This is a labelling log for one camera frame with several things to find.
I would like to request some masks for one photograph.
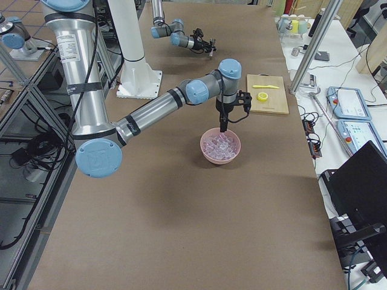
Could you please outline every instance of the computer monitor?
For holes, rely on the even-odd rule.
[[[337,212],[346,213],[357,230],[376,223],[387,227],[387,159],[372,141],[335,171],[329,183]],[[387,234],[363,241],[387,277]]]

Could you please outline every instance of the bowl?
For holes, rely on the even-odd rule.
[[[234,142],[236,143],[236,149],[235,149],[235,156],[234,157],[230,157],[230,159],[225,159],[225,160],[217,160],[217,159],[214,159],[212,157],[210,157],[203,149],[203,144],[204,144],[204,140],[210,136],[216,136],[216,135],[219,135],[220,134],[220,128],[216,127],[216,128],[212,128],[212,129],[209,129],[207,132],[205,132],[201,138],[200,138],[200,150],[201,152],[203,153],[204,157],[210,161],[211,163],[214,163],[214,164],[227,164],[229,162],[231,162],[235,157],[238,156],[239,152],[241,151],[241,140],[239,140],[238,136],[236,135],[236,133],[232,132],[231,130],[227,130],[225,131],[225,135],[227,137],[231,137],[233,138]]]

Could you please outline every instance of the blue joint cap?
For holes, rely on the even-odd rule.
[[[19,22],[22,22],[22,21],[20,20],[20,18],[18,18],[17,16],[10,16],[10,17],[7,17],[7,20],[8,20],[9,22],[12,22],[12,23],[19,23]]]
[[[4,35],[1,38],[1,41],[3,41],[6,46],[14,50],[22,48],[25,43],[24,37],[16,33],[9,33]]]
[[[41,2],[59,12],[75,12],[84,8],[90,0],[41,0]]]
[[[172,21],[172,23],[173,22],[179,22],[179,23],[181,23],[181,24],[183,24],[184,25],[184,21],[183,20],[181,20],[180,18],[176,18],[176,19],[174,19],[173,21]]]
[[[115,142],[97,138],[83,143],[77,150],[75,160],[84,174],[103,178],[112,175],[120,167],[122,151]]]
[[[175,45],[176,47],[180,44],[180,35],[176,32],[171,33],[171,44]]]
[[[154,26],[151,28],[151,34],[153,38],[160,38],[160,35],[158,35],[158,32],[157,32],[157,28]]]
[[[219,64],[222,75],[229,79],[239,80],[242,76],[242,66],[235,59],[224,59]]]
[[[210,92],[208,87],[201,80],[193,80],[186,86],[186,93],[191,103],[197,105],[208,100]]]

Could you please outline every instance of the warning label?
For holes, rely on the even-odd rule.
[[[78,43],[75,34],[56,38],[62,63],[80,61]]]

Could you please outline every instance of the wooden cutting board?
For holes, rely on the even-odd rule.
[[[254,89],[253,85],[274,85],[279,89],[259,88]],[[252,96],[252,108],[250,112],[289,114],[288,102],[286,99],[284,80],[282,77],[259,76],[256,74],[247,75],[247,92]],[[260,92],[268,94],[267,101],[259,101],[257,96]]]

